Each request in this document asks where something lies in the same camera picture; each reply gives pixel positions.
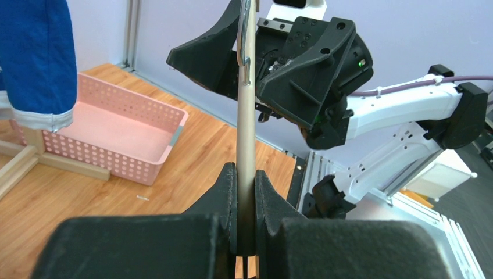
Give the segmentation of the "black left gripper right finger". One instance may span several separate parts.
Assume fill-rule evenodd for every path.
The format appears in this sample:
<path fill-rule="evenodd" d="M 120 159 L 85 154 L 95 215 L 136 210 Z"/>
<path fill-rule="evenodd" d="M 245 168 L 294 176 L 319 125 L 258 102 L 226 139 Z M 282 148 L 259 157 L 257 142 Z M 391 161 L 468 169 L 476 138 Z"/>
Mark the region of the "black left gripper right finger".
<path fill-rule="evenodd" d="M 259 278 L 451 278 L 431 235 L 407 221 L 309 219 L 255 174 Z"/>

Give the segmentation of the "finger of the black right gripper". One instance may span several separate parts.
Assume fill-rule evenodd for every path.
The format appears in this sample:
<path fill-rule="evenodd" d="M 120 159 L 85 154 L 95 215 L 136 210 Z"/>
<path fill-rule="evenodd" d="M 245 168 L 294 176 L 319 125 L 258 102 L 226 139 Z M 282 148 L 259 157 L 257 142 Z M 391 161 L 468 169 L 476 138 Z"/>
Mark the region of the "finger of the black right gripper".
<path fill-rule="evenodd" d="M 241 1 L 230 1 L 219 20 L 207 32 L 183 43 L 168 54 L 166 63 L 204 89 L 237 100 L 236 51 Z"/>

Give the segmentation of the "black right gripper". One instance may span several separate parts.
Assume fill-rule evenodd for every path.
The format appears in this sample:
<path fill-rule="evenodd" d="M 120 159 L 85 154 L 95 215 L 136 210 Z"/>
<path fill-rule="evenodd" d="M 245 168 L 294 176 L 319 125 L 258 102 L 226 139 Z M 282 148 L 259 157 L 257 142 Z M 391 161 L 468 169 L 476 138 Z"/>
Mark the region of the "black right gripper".
<path fill-rule="evenodd" d="M 345 144 L 348 97 L 373 76 L 373 58 L 352 20 L 260 19 L 256 32 L 258 122 L 286 119 L 306 144 Z"/>

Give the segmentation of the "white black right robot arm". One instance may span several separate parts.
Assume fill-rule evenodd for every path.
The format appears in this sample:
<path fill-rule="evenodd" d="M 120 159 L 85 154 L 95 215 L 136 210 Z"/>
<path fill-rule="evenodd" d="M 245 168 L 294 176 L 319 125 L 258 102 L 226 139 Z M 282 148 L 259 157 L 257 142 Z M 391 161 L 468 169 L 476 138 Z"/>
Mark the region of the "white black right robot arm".
<path fill-rule="evenodd" d="M 286 119 L 312 150 L 398 126 L 368 155 L 310 189 L 306 217 L 344 218 L 405 167 L 481 134 L 488 95 L 473 77 L 433 65 L 416 80 L 361 91 L 373 60 L 353 21 L 323 20 L 324 1 L 275 1 L 256 19 L 258 9 L 258 1 L 230 1 L 208 31 L 174 47 L 167 64 L 235 101 L 249 91 L 259 122 Z"/>

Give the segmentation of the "beige clip hanger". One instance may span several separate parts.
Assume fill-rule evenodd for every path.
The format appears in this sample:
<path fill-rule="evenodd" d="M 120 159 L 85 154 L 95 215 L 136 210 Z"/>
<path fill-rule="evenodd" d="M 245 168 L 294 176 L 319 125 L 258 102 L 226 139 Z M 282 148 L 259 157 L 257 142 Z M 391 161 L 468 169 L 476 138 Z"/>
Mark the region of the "beige clip hanger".
<path fill-rule="evenodd" d="M 242 278 L 255 253 L 255 32 L 256 1 L 241 1 L 237 34 L 237 255 Z"/>

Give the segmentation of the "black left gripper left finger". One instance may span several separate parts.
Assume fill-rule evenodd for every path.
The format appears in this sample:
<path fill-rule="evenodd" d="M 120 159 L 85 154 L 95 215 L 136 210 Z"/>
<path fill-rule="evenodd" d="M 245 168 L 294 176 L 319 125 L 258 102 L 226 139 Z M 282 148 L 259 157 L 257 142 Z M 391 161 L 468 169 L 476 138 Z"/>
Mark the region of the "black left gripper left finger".
<path fill-rule="evenodd" d="M 74 217 L 51 234 L 32 278 L 234 278 L 237 171 L 181 214 Z"/>

